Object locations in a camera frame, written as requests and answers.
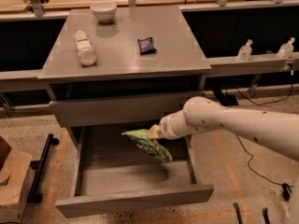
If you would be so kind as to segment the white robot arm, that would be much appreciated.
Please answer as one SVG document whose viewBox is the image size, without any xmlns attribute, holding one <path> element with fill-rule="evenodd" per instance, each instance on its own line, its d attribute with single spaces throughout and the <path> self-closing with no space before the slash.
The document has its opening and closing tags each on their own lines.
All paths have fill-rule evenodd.
<svg viewBox="0 0 299 224">
<path fill-rule="evenodd" d="M 149 138 L 179 139 L 224 129 L 299 161 L 299 115 L 234 108 L 205 97 L 189 99 L 181 110 L 163 117 L 149 129 Z"/>
</svg>

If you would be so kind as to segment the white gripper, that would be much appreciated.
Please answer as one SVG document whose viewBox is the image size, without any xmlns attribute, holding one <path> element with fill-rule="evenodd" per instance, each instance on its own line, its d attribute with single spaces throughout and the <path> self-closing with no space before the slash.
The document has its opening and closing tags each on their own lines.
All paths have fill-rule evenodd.
<svg viewBox="0 0 299 224">
<path fill-rule="evenodd" d="M 160 120 L 159 126 L 153 125 L 149 131 L 149 139 L 165 138 L 168 140 L 179 139 L 188 135 L 190 127 L 186 122 L 182 111 L 172 113 Z"/>
</svg>

